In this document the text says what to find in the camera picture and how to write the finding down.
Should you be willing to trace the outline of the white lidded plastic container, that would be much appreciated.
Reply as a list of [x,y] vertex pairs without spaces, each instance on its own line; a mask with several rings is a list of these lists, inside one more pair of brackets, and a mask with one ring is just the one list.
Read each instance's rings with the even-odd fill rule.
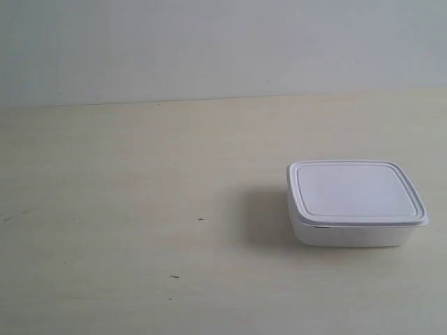
[[429,223],[410,178],[392,162],[298,161],[286,178],[291,226],[306,245],[401,246]]

